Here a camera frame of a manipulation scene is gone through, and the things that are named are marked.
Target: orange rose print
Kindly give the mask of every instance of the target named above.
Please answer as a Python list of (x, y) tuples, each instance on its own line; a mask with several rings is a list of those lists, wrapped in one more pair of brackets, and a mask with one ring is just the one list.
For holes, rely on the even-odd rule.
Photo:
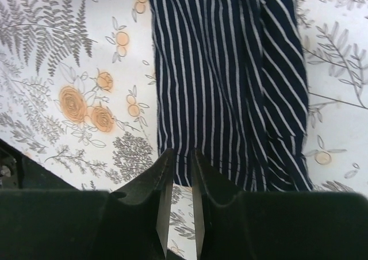
[(113, 87), (114, 81), (111, 77), (110, 73), (102, 72), (98, 74), (97, 76), (97, 85), (102, 89), (106, 91), (110, 91)]
[(59, 93), (60, 108), (70, 121), (81, 123), (87, 115), (87, 103), (77, 89), (66, 86)]
[(96, 106), (92, 110), (90, 115), (91, 122), (98, 128), (101, 132), (110, 132), (114, 126), (114, 119), (109, 109), (103, 108), (101, 106)]

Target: striped fabric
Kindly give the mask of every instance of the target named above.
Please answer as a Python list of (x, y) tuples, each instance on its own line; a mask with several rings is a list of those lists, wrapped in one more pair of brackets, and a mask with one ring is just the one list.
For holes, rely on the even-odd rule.
[(308, 111), (295, 0), (150, 0), (158, 147), (190, 186), (201, 150), (249, 191), (311, 190)]

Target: black plastic part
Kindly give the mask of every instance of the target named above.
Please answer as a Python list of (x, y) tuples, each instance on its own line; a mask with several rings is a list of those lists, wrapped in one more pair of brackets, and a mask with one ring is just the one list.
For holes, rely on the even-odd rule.
[(198, 260), (367, 258), (363, 196), (244, 192), (200, 152), (192, 162)]
[(0, 259), (182, 259), (166, 249), (172, 151), (108, 194), (80, 192), (0, 145), (23, 164), (20, 186), (26, 188), (0, 191)]
[(0, 146), (0, 188), (19, 189), (18, 166), (13, 154)]

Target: fern leaf print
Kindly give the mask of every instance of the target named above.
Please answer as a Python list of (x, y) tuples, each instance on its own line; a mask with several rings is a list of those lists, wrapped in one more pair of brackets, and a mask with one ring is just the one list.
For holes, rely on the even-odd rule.
[(48, 74), (54, 76), (59, 62), (69, 56), (80, 66), (81, 54), (92, 57), (96, 41), (87, 32), (86, 0), (77, 1), (3, 0), (1, 44), (19, 61), (34, 65), (38, 75), (47, 66)]

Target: screw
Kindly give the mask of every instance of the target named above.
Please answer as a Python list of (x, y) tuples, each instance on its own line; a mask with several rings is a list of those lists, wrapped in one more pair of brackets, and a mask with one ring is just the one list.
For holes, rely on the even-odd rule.
[(3, 166), (1, 167), (0, 174), (1, 174), (1, 175), (3, 175), (3, 176), (5, 176), (5, 177), (11, 177), (11, 176), (12, 176), (12, 172), (11, 172), (11, 171), (10, 171), (10, 169), (9, 169), (7, 166), (5, 166), (5, 165), (3, 165)]

